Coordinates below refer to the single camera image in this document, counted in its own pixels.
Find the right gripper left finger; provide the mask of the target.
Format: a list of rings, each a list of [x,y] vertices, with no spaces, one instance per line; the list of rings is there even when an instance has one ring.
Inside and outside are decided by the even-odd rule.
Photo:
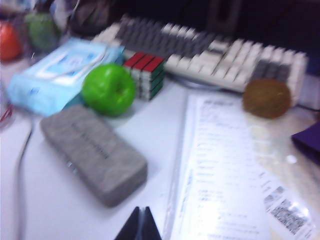
[[[118,234],[115,240],[135,240],[139,228],[140,208],[136,206]]]

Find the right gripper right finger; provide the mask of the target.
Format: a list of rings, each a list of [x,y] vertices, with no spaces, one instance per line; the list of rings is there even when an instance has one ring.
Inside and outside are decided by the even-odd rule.
[[[143,225],[142,225],[142,239],[143,240],[162,240],[149,206],[147,206],[144,210],[144,219],[143,219]]]

